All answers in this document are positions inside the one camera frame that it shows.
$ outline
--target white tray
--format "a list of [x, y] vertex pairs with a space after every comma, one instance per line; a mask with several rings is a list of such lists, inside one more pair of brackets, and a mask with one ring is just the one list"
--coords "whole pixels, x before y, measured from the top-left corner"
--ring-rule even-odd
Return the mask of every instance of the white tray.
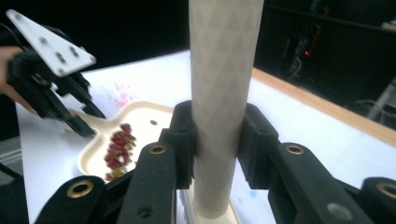
[[141, 149], [149, 143], [158, 141], [161, 130], [169, 127], [172, 114], [172, 107], [146, 101], [128, 104], [113, 119], [99, 119], [78, 113], [96, 132], [96, 136], [78, 155], [78, 169], [84, 175], [96, 175], [105, 179], [105, 174], [110, 172], [104, 160], [110, 138], [115, 131], [120, 130], [120, 124], [129, 123], [132, 127], [132, 135], [136, 137], [136, 146], [132, 151], [132, 162], [128, 164], [127, 170], [133, 170]]

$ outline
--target white table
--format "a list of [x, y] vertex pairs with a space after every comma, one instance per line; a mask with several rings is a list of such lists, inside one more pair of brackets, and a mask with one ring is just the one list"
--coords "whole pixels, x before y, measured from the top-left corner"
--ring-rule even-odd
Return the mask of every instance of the white table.
[[[86, 72], [93, 101], [111, 118], [133, 100], [175, 106], [191, 98], [190, 52], [182, 51], [137, 63]], [[281, 142], [310, 148], [332, 175], [359, 188], [368, 176], [396, 179], [396, 148], [252, 79], [248, 101], [256, 105], [279, 132]], [[69, 108], [80, 103], [65, 98]], [[81, 175], [78, 153], [90, 139], [67, 131], [52, 119], [40, 119], [17, 107], [23, 172], [30, 221], [67, 180]], [[251, 190], [237, 164], [231, 200], [243, 223], [275, 223], [267, 192]], [[184, 207], [177, 206], [178, 223]]]

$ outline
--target hand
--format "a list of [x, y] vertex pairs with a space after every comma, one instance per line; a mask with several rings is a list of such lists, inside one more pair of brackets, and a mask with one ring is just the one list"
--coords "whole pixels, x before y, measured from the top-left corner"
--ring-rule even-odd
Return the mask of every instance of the hand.
[[0, 47], [0, 93], [7, 95], [11, 100], [21, 104], [29, 112], [37, 114], [29, 103], [27, 103], [12, 86], [7, 84], [8, 61], [21, 52], [22, 50], [17, 47]]

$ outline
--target white paper tube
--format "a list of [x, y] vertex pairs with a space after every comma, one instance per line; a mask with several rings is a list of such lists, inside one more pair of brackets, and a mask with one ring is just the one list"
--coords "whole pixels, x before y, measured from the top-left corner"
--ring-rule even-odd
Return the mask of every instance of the white paper tube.
[[227, 209], [263, 0], [190, 0], [194, 206]]

